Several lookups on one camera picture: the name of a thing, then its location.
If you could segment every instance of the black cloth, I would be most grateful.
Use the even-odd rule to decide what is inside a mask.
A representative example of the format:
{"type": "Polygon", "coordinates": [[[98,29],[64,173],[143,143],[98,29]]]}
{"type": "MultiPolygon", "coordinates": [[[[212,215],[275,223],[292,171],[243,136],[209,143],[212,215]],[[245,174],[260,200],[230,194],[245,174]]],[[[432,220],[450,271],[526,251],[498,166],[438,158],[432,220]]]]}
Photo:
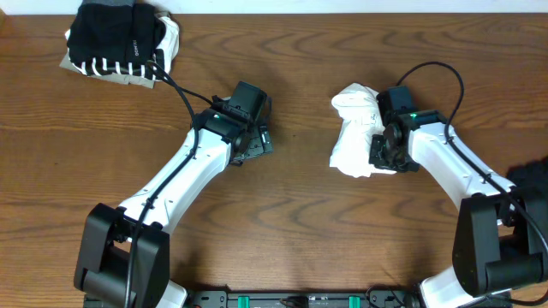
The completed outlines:
{"type": "Polygon", "coordinates": [[[122,66],[138,66],[152,59],[158,41],[155,33],[164,28],[154,16],[154,7],[112,3],[116,1],[85,1],[78,8],[67,41],[72,63],[105,58],[122,66]]]}

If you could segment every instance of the white backdrop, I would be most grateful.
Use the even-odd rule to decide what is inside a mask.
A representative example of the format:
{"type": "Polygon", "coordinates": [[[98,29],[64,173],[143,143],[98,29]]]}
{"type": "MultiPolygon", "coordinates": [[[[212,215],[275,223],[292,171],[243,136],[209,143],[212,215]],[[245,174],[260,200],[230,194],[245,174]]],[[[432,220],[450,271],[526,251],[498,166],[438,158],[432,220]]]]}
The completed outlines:
{"type": "MultiPolygon", "coordinates": [[[[148,0],[171,13],[521,13],[548,12],[548,0],[148,0]]],[[[8,15],[75,14],[81,0],[0,0],[8,15]]]]}

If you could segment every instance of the white fabric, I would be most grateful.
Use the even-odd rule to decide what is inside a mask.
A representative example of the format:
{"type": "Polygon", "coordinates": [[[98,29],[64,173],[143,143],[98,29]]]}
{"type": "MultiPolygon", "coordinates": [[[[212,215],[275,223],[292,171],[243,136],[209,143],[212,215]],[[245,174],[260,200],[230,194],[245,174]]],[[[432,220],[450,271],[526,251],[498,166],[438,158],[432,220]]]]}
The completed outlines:
{"type": "Polygon", "coordinates": [[[331,153],[330,167],[356,178],[371,176],[371,173],[393,175],[396,172],[369,164],[372,136],[384,131],[377,94],[371,88],[354,83],[331,100],[342,117],[342,128],[331,153]]]}

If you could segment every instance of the white cloth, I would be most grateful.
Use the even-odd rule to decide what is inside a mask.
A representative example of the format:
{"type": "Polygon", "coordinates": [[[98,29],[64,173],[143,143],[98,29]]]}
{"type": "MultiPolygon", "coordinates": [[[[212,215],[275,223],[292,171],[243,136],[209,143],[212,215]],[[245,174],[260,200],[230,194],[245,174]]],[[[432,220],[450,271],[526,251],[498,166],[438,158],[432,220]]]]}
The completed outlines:
{"type": "Polygon", "coordinates": [[[377,94],[371,88],[354,83],[331,100],[342,117],[342,128],[331,153],[330,167],[356,178],[371,176],[371,173],[393,175],[396,172],[369,164],[372,136],[384,131],[377,94]]]}

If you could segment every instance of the green strip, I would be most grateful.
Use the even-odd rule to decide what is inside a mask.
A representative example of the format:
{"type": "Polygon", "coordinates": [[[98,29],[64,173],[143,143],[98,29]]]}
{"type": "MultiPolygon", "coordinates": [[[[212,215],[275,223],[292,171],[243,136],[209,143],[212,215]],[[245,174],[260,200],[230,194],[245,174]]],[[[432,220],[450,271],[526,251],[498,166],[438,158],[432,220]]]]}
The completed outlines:
{"type": "Polygon", "coordinates": [[[360,297],[350,296],[348,305],[349,308],[360,308],[360,297]]]}
{"type": "Polygon", "coordinates": [[[238,298],[238,308],[249,308],[249,297],[248,296],[240,296],[238,298]]]}

